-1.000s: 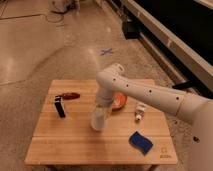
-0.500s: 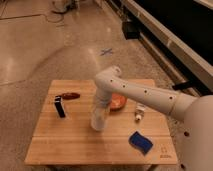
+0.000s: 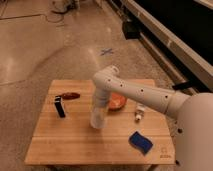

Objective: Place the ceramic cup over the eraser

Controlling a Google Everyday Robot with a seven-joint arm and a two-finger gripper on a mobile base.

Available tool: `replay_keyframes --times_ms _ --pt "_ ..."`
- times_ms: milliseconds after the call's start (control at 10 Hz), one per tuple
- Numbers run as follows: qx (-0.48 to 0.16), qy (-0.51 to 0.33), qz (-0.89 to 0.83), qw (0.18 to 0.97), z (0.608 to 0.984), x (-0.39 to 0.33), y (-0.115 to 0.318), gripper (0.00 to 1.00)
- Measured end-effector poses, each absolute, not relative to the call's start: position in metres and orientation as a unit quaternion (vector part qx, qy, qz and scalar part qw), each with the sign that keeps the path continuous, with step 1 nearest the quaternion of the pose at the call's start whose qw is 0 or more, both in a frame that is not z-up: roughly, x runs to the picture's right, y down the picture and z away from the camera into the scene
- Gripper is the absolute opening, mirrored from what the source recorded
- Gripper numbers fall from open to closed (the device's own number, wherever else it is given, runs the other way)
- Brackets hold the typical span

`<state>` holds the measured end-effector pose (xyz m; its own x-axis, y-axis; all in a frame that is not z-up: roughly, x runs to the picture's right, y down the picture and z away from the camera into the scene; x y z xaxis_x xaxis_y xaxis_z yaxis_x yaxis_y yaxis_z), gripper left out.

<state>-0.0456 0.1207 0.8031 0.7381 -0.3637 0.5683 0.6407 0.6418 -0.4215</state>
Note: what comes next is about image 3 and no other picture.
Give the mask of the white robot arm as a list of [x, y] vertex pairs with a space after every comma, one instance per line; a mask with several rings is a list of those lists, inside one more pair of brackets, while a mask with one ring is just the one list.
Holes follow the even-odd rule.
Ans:
[[112, 92], [177, 120], [175, 145], [176, 171], [213, 171], [213, 93], [185, 93], [126, 81], [116, 66], [96, 72], [90, 123], [93, 128], [105, 126], [102, 111]]

